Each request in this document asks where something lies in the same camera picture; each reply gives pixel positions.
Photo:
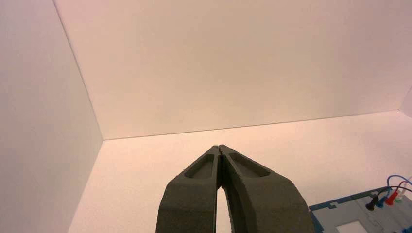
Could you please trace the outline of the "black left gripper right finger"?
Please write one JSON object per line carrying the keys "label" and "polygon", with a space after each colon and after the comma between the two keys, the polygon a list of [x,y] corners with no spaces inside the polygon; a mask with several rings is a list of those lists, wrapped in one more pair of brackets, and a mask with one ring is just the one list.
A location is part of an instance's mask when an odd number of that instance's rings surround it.
{"label": "black left gripper right finger", "polygon": [[314,232],[309,208],[291,180],[226,145],[220,152],[232,232]]}

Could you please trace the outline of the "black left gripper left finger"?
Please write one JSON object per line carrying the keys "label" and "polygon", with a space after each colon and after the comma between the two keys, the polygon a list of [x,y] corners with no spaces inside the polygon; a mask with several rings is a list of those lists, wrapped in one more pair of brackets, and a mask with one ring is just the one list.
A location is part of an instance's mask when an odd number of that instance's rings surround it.
{"label": "black left gripper left finger", "polygon": [[214,233],[220,169],[219,146],[212,146],[172,179],[159,205],[155,231]]}

